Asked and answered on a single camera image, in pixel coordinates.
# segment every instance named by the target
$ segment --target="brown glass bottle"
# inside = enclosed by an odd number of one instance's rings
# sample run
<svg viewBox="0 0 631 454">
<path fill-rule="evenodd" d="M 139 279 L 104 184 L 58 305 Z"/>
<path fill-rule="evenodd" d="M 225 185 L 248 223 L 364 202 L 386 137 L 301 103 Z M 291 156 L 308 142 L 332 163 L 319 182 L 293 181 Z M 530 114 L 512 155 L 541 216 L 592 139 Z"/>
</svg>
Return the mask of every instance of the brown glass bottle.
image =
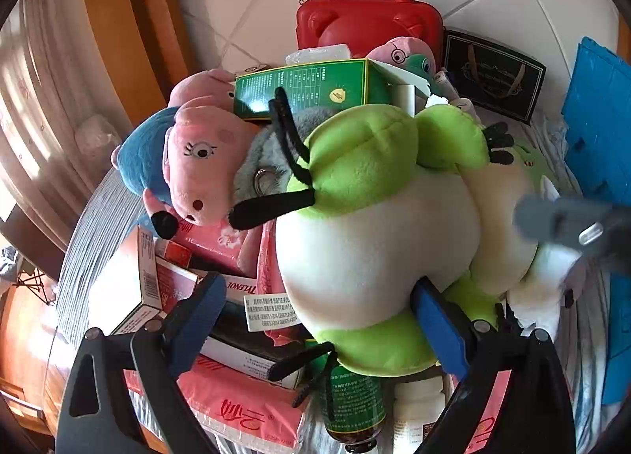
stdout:
<svg viewBox="0 0 631 454">
<path fill-rule="evenodd" d="M 326 355 L 315 360 L 312 366 L 319 372 L 325 363 Z M 364 454 L 374 449 L 386 418 L 380 380 L 338 366 L 330 375 L 330 385 L 333 420 L 329 418 L 326 385 L 317 392 L 327 432 L 345 444 L 346 451 L 351 454 Z"/>
</svg>

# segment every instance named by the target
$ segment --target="wooden floor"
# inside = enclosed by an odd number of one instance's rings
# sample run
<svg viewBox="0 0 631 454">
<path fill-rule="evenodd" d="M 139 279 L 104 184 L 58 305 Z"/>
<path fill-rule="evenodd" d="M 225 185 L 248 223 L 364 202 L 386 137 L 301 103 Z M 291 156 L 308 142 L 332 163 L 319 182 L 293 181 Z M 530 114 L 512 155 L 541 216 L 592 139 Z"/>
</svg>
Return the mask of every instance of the wooden floor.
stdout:
<svg viewBox="0 0 631 454">
<path fill-rule="evenodd" d="M 54 296 L 45 283 L 47 297 Z M 0 378 L 21 387 L 24 399 L 43 409 L 46 425 L 56 436 L 65 382 L 75 359 L 75 349 L 58 330 L 53 306 L 46 306 L 28 289 L 7 292 L 0 316 Z M 166 446 L 143 428 L 149 446 L 166 453 Z"/>
</svg>

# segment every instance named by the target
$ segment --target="white bottle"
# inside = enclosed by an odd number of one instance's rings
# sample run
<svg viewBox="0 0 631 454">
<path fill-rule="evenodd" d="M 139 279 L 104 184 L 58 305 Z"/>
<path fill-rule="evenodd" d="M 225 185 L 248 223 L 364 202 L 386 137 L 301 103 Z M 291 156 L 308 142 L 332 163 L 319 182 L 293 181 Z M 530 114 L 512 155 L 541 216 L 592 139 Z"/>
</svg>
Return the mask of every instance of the white bottle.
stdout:
<svg viewBox="0 0 631 454">
<path fill-rule="evenodd" d="M 445 409 L 441 376 L 394 387 L 393 454 L 413 454 Z"/>
</svg>

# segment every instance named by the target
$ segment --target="black gift box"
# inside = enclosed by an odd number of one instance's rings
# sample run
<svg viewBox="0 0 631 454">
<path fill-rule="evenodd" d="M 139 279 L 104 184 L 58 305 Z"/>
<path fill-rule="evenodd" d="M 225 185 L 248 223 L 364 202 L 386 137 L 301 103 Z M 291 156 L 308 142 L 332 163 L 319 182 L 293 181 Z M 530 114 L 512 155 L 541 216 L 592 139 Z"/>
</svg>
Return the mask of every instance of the black gift box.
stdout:
<svg viewBox="0 0 631 454">
<path fill-rule="evenodd" d="M 444 67 L 461 97 L 530 122 L 546 67 L 522 53 L 471 34 L 446 31 Z"/>
</svg>

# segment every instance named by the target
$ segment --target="green box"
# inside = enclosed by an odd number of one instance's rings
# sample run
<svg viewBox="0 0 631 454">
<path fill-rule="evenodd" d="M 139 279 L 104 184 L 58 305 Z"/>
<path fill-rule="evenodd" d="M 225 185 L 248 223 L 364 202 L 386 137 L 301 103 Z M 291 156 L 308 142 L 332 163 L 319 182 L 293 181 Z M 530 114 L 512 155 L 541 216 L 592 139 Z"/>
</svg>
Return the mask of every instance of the green box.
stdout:
<svg viewBox="0 0 631 454">
<path fill-rule="evenodd" d="M 396 104 L 391 84 L 399 82 L 392 82 L 383 66 L 370 59 L 348 59 L 241 75 L 234 112 L 250 121 L 268 120 L 267 102 L 279 86 L 285 88 L 292 111 L 318 105 L 342 111 L 371 103 Z"/>
</svg>

